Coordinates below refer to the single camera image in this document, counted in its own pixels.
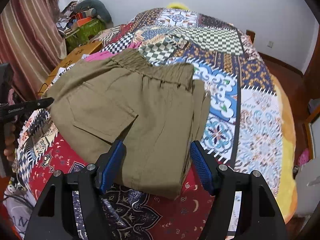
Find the left hand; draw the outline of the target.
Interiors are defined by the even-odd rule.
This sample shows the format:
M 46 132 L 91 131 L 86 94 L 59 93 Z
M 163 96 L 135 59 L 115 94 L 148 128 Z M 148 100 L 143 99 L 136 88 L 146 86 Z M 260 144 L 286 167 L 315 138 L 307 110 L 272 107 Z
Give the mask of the left hand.
M 14 131 L 16 129 L 15 125 L 10 122 L 6 124 L 5 132 L 5 149 L 3 151 L 8 161 L 14 161 L 15 159 L 15 135 Z

